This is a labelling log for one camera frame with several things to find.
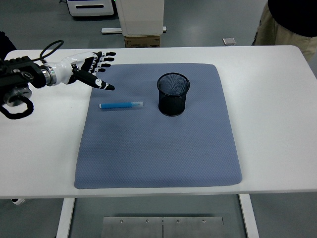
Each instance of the person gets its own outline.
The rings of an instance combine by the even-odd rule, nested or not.
[[[5,35],[3,31],[0,31],[0,59],[4,60],[6,55],[16,50],[16,47],[11,42],[11,40]]]
[[[297,46],[309,61],[317,48],[317,0],[268,0],[252,45]]]

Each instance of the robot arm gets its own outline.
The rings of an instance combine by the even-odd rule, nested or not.
[[[112,85],[96,77],[97,72],[104,72],[105,67],[110,67],[106,62],[114,61],[112,56],[115,56],[114,52],[86,52],[63,58],[57,63],[46,62],[42,57],[42,66],[28,57],[0,60],[0,112],[9,119],[24,118],[33,112],[33,103],[29,100],[32,92],[28,83],[41,88],[79,80],[91,87],[114,90]],[[27,110],[11,114],[3,107],[5,103],[11,107],[25,103]]]
[[[85,52],[64,58],[58,63],[45,63],[41,70],[46,78],[46,85],[54,86],[60,83],[69,84],[76,80],[91,87],[114,90],[112,85],[102,82],[96,77],[97,72],[104,72],[103,67],[110,67],[106,61],[114,61],[114,52]]]

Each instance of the black mesh pencil holder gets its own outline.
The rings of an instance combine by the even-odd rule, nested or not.
[[[158,79],[158,109],[166,116],[174,117],[185,110],[188,79],[180,73],[167,73]]]

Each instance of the cardboard box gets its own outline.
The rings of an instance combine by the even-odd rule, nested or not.
[[[160,47],[160,36],[125,36],[126,48]]]

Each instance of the gray mat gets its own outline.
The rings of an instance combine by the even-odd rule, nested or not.
[[[185,111],[158,110],[157,80],[168,72],[190,81]],[[221,81],[214,65],[112,65],[98,77],[116,87],[93,89],[76,167],[76,188],[201,187],[242,180]],[[141,108],[100,103],[143,101]]]

